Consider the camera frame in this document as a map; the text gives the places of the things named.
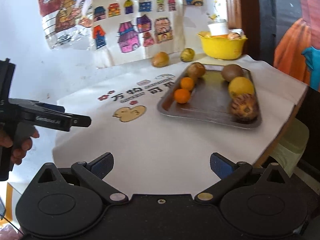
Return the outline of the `purple speckled round fruit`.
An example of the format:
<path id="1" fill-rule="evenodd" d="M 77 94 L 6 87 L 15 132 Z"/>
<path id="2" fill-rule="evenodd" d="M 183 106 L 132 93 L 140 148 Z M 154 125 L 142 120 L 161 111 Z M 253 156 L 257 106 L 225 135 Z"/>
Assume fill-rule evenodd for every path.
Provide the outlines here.
<path id="1" fill-rule="evenodd" d="M 255 95 L 240 94 L 236 96 L 229 107 L 230 113 L 238 120 L 250 122 L 259 115 L 259 105 Z"/>

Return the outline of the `small orange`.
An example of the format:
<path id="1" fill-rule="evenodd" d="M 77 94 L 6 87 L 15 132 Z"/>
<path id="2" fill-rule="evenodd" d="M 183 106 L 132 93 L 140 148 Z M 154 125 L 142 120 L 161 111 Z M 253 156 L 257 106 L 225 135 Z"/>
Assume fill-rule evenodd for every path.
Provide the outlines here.
<path id="1" fill-rule="evenodd" d="M 174 91 L 174 100 L 177 103 L 185 104 L 190 100 L 190 97 L 191 93 L 187 89 L 180 88 Z"/>
<path id="2" fill-rule="evenodd" d="M 191 77 L 183 77 L 180 80 L 180 88 L 187 91 L 192 91 L 195 87 L 195 82 Z"/>

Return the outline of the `green-yellow oval fruit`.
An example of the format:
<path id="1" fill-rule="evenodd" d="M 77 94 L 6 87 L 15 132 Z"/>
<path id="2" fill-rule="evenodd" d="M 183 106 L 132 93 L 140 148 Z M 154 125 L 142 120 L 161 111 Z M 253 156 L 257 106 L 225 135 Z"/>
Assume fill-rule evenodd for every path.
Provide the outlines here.
<path id="1" fill-rule="evenodd" d="M 180 60 L 182 62 L 191 62 L 195 57 L 195 51 L 191 48 L 185 48 L 180 54 Z"/>

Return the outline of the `white printed tablecloth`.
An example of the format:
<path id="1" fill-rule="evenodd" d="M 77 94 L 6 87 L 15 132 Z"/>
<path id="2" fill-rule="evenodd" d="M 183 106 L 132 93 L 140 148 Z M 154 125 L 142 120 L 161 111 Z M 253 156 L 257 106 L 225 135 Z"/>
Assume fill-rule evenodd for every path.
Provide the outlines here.
<path id="1" fill-rule="evenodd" d="M 114 168 L 106 181 L 127 195 L 198 193 L 218 181 L 210 170 L 212 153 L 234 162 L 255 163 L 307 88 L 249 56 L 239 64 L 253 75 L 262 115 L 258 128 L 164 116 L 157 104 L 186 65 L 159 69 L 138 65 L 59 99 L 67 112 L 90 116 L 91 125 L 70 132 L 39 128 L 39 139 L 23 163 L 14 168 L 10 182 L 29 183 L 46 162 L 69 167 L 110 152 Z"/>

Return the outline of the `metal rectangular tray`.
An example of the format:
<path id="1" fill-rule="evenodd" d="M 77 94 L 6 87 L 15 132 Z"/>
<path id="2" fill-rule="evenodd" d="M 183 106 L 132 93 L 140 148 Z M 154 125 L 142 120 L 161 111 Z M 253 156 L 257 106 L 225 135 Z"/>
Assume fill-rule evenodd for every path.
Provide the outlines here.
<path id="1" fill-rule="evenodd" d="M 159 113 L 191 120 L 212 122 L 243 129 L 254 129 L 261 125 L 261 112 L 251 121 L 241 121 L 230 113 L 232 98 L 228 92 L 228 83 L 221 76 L 222 65 L 206 64 L 206 73 L 199 78 L 191 92 L 190 100 L 185 104 L 174 100 L 174 91 L 180 88 L 180 80 L 186 76 L 184 69 L 157 104 Z"/>

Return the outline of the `yellow lemon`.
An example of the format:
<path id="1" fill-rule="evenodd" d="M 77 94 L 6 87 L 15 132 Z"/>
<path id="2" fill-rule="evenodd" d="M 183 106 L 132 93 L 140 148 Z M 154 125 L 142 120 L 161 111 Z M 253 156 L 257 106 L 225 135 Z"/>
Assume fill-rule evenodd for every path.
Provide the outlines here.
<path id="1" fill-rule="evenodd" d="M 255 88 L 252 81 L 246 77 L 235 77 L 228 85 L 228 92 L 231 98 L 241 94 L 255 94 Z"/>

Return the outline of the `small orange on tray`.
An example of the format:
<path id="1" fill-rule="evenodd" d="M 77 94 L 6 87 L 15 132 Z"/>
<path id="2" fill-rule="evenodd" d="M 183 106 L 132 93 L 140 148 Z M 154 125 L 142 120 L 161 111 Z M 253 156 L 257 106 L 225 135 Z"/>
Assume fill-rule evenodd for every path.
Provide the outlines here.
<path id="1" fill-rule="evenodd" d="M 191 77 L 183 77 L 180 80 L 180 88 L 187 91 L 192 91 L 195 87 L 195 82 Z"/>

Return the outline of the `small brown fruit on tray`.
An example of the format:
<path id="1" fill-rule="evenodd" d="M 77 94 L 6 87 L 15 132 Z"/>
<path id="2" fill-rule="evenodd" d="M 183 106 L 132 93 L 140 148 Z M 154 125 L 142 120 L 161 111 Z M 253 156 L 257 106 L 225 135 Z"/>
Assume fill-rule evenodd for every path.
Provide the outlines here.
<path id="1" fill-rule="evenodd" d="M 194 84 L 197 84 L 199 78 L 196 75 L 189 75 L 189 77 L 193 80 Z"/>

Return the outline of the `brown kiwi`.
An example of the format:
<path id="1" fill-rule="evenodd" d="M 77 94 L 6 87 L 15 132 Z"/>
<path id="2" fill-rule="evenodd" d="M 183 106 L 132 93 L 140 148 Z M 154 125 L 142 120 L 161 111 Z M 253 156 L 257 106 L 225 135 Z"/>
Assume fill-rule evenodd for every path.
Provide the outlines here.
<path id="1" fill-rule="evenodd" d="M 225 81 L 231 82 L 236 77 L 243 77 L 244 71 L 237 64 L 228 64 L 224 66 L 223 70 L 221 71 L 221 75 Z"/>

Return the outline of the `houses drawing paper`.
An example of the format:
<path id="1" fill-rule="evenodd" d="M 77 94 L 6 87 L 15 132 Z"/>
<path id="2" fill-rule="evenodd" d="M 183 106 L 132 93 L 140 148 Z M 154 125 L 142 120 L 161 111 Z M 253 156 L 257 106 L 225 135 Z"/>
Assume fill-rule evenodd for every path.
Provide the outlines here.
<path id="1" fill-rule="evenodd" d="M 91 50 L 98 68 L 180 52 L 184 45 L 183 0 L 93 0 Z"/>

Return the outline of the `brown-yellow oval fruit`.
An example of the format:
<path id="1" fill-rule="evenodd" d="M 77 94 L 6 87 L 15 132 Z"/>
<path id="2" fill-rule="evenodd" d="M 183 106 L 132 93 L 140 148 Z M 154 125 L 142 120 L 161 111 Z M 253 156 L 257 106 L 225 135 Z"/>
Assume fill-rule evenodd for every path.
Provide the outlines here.
<path id="1" fill-rule="evenodd" d="M 162 68 L 169 64 L 170 57 L 167 53 L 161 51 L 157 53 L 151 60 L 153 67 Z"/>

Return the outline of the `tan round fruit on tray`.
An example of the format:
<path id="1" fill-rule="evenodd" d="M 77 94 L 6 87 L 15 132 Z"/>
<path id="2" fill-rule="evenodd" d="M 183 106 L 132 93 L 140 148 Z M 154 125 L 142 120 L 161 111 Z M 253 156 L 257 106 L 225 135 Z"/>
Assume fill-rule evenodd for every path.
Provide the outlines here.
<path id="1" fill-rule="evenodd" d="M 199 62 L 194 62 L 188 66 L 187 73 L 188 76 L 201 78 L 206 73 L 206 69 L 203 64 Z"/>

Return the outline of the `boy with fan drawing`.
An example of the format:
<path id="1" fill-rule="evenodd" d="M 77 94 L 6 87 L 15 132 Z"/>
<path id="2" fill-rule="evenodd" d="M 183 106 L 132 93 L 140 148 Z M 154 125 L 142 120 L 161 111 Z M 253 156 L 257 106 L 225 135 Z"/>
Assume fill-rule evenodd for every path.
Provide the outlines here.
<path id="1" fill-rule="evenodd" d="M 89 48 L 93 0 L 38 0 L 49 48 Z"/>

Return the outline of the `yellow plastic bowl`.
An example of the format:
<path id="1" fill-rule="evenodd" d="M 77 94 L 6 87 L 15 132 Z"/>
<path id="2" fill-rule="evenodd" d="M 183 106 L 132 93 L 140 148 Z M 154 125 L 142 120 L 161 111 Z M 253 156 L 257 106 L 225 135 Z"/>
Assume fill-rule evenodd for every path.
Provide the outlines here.
<path id="1" fill-rule="evenodd" d="M 248 38 L 229 39 L 228 35 L 210 36 L 210 32 L 201 31 L 198 34 L 202 50 L 207 56 L 220 60 L 235 60 L 242 55 L 243 47 Z"/>

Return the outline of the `striped pepino in bowl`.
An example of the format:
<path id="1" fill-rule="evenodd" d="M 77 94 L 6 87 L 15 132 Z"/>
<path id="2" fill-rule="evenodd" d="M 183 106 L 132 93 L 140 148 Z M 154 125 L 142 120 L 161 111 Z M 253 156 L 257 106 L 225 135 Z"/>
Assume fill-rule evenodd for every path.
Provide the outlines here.
<path id="1" fill-rule="evenodd" d="M 227 35 L 227 38 L 229 40 L 240 40 L 242 38 L 242 35 L 237 33 L 237 32 L 230 32 L 228 35 Z"/>

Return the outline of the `woman in orange dress poster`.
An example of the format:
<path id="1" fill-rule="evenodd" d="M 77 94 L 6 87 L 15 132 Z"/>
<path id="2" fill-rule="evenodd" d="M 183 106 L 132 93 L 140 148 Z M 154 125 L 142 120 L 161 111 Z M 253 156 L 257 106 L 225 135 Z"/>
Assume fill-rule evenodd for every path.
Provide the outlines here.
<path id="1" fill-rule="evenodd" d="M 302 16 L 281 38 L 273 66 L 319 91 L 319 0 L 300 0 Z"/>

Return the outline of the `white orange cup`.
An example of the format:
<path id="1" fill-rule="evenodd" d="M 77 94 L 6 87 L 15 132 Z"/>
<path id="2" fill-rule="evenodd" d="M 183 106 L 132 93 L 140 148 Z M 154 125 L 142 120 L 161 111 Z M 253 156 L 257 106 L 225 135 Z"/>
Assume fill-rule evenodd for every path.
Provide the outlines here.
<path id="1" fill-rule="evenodd" d="M 227 22 L 213 22 L 208 24 L 208 28 L 211 36 L 228 35 L 228 23 Z"/>

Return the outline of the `glass jar with yellow flowers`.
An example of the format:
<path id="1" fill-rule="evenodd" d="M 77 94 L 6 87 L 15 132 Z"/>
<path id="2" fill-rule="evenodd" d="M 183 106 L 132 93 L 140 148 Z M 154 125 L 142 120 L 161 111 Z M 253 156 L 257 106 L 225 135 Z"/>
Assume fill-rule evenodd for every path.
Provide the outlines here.
<path id="1" fill-rule="evenodd" d="M 213 2 L 212 12 L 206 12 L 206 15 L 208 17 L 208 24 L 228 22 L 227 17 L 222 14 L 221 3 L 217 0 Z"/>

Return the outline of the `wooden door frame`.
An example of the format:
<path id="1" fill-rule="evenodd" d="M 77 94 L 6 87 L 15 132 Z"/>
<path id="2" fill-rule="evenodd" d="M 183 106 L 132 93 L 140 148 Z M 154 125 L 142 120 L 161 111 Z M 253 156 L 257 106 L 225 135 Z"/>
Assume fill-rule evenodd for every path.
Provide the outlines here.
<path id="1" fill-rule="evenodd" d="M 229 29 L 241 29 L 241 0 L 226 0 L 226 4 Z"/>

